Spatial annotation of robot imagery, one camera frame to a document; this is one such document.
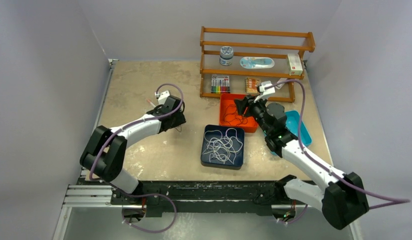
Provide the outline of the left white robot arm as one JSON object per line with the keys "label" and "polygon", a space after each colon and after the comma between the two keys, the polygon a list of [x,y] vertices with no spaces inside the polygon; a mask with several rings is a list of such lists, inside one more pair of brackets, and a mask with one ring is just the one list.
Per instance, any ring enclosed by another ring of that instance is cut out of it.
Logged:
{"label": "left white robot arm", "polygon": [[123,168],[126,149],[184,124],[184,105],[180,98],[169,95],[134,122],[112,128],[96,127],[81,155],[81,166],[122,190],[129,204],[138,204],[143,197],[143,184]]}

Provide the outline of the dark blue plastic bin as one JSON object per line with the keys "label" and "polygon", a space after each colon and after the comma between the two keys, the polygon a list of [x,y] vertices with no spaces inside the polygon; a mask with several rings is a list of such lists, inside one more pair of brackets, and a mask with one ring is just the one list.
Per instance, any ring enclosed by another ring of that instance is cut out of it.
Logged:
{"label": "dark blue plastic bin", "polygon": [[203,166],[239,170],[244,163],[245,131],[239,127],[207,125],[200,161]]}

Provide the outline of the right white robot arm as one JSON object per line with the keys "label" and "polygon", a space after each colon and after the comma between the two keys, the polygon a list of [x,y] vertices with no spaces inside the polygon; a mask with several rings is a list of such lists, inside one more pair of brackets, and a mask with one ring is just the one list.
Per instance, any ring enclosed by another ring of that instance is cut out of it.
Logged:
{"label": "right white robot arm", "polygon": [[282,204],[298,200],[322,212],[326,221],[341,230],[370,209],[359,175],[335,168],[308,150],[301,135],[286,126],[287,116],[282,105],[252,95],[234,100],[237,113],[253,118],[264,131],[271,152],[295,165],[313,184],[290,177],[275,189],[274,196]]}

